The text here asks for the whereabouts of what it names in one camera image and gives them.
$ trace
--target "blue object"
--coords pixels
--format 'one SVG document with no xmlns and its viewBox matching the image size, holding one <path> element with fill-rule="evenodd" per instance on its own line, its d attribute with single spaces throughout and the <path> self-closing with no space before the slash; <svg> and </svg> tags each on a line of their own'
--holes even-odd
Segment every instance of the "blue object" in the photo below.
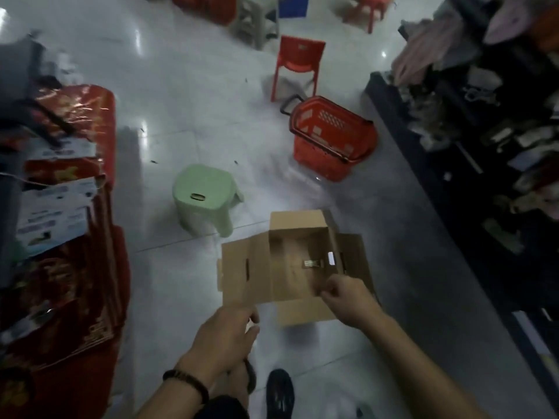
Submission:
<svg viewBox="0 0 559 419">
<path fill-rule="evenodd" d="M 281 0 L 279 2 L 279 17 L 306 17 L 309 0 Z"/>
</svg>

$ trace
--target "black beaded bracelet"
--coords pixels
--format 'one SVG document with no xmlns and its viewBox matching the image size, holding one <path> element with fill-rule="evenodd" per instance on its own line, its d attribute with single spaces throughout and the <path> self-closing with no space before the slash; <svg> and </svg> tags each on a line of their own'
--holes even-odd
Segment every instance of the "black beaded bracelet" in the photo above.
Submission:
<svg viewBox="0 0 559 419">
<path fill-rule="evenodd" d="M 171 369 L 163 374 L 163 380 L 169 378 L 178 379 L 196 388 L 202 396 L 202 404 L 206 404 L 208 401 L 210 401 L 210 394 L 208 393 L 208 389 L 206 388 L 206 386 L 192 375 L 181 372 L 178 369 Z"/>
</svg>

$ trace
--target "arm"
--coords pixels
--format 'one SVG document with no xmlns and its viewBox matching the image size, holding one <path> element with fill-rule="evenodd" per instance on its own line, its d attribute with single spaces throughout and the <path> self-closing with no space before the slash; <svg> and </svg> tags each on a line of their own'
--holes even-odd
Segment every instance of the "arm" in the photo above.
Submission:
<svg viewBox="0 0 559 419">
<path fill-rule="evenodd" d="M 221 307 L 199 329 L 192 348 L 181 356 L 175 369 L 197 378 L 209 389 L 222 373 L 232 370 L 248 356 L 260 331 L 255 307 Z M 176 379 L 167 379 L 142 406 L 136 419 L 192 419 L 202 402 L 199 392 Z"/>
<path fill-rule="evenodd" d="M 378 348 L 414 418 L 488 418 L 398 323 L 384 313 L 363 281 L 332 275 L 321 296 L 341 322 L 361 330 Z"/>
</svg>

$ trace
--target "open cardboard box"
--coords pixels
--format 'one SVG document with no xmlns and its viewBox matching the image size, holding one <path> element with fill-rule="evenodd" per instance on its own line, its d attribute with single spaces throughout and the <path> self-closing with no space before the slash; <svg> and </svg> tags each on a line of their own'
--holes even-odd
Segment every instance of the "open cardboard box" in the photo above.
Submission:
<svg viewBox="0 0 559 419">
<path fill-rule="evenodd" d="M 320 210 L 272 212 L 269 231 L 221 250 L 223 304 L 275 302 L 283 326 L 334 319 L 319 297 L 332 274 L 360 278 L 373 292 L 361 236 L 335 232 Z"/>
</svg>

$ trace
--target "chair backrest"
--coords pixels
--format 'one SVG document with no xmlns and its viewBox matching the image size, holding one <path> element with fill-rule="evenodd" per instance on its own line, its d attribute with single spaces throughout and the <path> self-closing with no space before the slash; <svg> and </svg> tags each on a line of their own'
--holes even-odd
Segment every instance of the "chair backrest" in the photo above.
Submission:
<svg viewBox="0 0 559 419">
<path fill-rule="evenodd" d="M 305 38 L 282 35 L 279 43 L 279 56 L 297 66 L 318 66 L 324 47 L 324 41 L 307 40 Z"/>
</svg>

